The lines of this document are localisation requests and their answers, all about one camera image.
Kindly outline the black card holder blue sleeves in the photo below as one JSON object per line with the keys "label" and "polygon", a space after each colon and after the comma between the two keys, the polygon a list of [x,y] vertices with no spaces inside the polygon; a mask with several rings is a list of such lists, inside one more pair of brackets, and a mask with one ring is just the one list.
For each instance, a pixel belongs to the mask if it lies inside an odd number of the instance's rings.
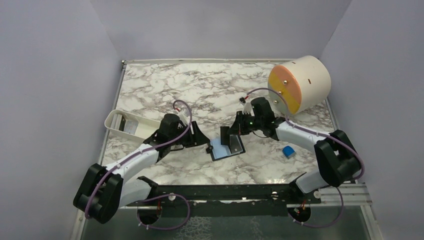
{"label": "black card holder blue sleeves", "polygon": [[242,139],[239,135],[230,135],[230,144],[221,144],[221,138],[212,139],[205,149],[206,154],[210,155],[212,161],[223,160],[232,156],[241,155],[246,152]]}

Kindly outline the dark credit card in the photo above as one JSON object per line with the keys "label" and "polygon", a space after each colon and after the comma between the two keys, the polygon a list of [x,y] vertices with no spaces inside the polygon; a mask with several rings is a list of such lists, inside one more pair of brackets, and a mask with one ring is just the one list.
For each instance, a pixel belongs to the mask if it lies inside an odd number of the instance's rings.
{"label": "dark credit card", "polygon": [[239,144],[239,139],[237,135],[229,134],[229,126],[220,127],[220,144],[223,146],[230,147],[231,145]]}

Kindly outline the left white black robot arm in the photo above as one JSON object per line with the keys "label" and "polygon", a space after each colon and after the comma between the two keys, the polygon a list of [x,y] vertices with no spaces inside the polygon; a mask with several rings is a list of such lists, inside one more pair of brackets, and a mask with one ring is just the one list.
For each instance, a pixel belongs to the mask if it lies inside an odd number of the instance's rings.
{"label": "left white black robot arm", "polygon": [[151,136],[129,155],[105,166],[91,165],[73,199],[73,206],[84,212],[87,219],[107,223],[123,206],[135,201],[152,205],[157,200],[153,182],[131,184],[128,181],[171,152],[173,146],[192,148],[210,143],[196,121],[167,113]]}

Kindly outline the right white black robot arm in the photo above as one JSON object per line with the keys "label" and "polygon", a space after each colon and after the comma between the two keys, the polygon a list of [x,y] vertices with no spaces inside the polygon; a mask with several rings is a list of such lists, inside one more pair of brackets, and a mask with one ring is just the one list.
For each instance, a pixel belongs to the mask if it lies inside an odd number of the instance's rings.
{"label": "right white black robot arm", "polygon": [[315,154],[317,168],[290,183],[288,196],[296,204],[306,200],[310,192],[327,186],[339,187],[362,171],[362,162],[345,132],[335,130],[326,133],[295,125],[284,117],[277,117],[264,97],[245,102],[244,109],[236,112],[227,133],[242,136],[255,131]]}

